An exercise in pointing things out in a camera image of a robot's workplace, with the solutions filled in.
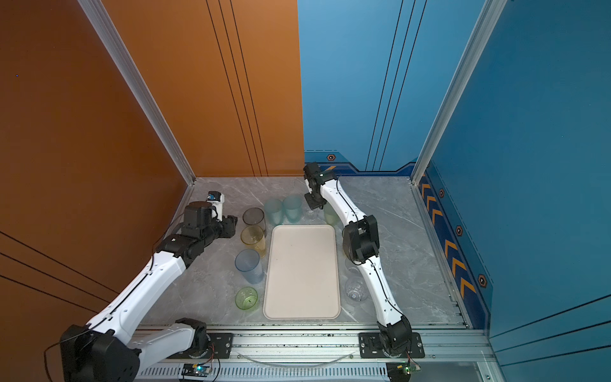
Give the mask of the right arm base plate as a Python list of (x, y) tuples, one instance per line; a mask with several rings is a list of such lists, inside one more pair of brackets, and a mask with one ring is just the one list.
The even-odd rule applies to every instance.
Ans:
[(392, 355), (383, 350), (379, 333), (359, 333), (359, 350), (361, 358), (412, 358), (423, 359), (426, 356), (423, 341), (419, 333), (413, 333), (412, 339), (401, 354)]

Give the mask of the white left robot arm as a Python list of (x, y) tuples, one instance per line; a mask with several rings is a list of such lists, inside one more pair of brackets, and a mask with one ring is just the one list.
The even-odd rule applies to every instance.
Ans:
[(236, 216), (223, 213), (224, 195), (211, 191), (191, 202), (184, 221), (157, 246), (133, 281), (85, 326), (70, 326), (59, 341), (66, 381), (132, 381), (143, 369), (176, 353), (207, 357), (213, 351), (205, 323), (182, 318), (135, 340), (133, 335), (164, 291), (216, 239), (235, 235)]

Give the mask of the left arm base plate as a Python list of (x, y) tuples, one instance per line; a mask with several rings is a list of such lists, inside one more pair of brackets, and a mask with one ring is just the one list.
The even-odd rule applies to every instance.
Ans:
[(192, 345), (179, 353), (169, 356), (169, 359), (208, 360), (229, 359), (232, 352), (233, 333), (197, 334)]

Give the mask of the clear ribbed glass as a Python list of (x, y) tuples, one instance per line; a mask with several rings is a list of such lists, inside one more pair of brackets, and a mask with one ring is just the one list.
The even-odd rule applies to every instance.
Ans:
[(345, 283), (345, 294), (350, 302), (361, 303), (366, 301), (370, 294), (366, 282), (362, 277), (351, 276)]

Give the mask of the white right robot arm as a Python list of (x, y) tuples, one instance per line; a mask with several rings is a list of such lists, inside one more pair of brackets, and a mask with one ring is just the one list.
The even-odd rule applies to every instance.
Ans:
[(356, 206), (332, 170), (322, 170), (316, 162), (311, 162), (304, 166), (303, 172), (308, 206), (323, 209), (328, 205), (342, 222), (342, 248), (358, 268), (372, 296), (383, 351), (390, 357), (400, 357), (413, 344), (413, 330), (383, 272), (377, 219)]

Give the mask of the bright green glass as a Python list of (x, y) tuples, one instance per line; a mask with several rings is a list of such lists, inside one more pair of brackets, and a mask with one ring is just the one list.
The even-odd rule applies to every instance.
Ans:
[(240, 310), (250, 310), (254, 308), (258, 300), (258, 292), (251, 286), (241, 288), (235, 295), (235, 305)]

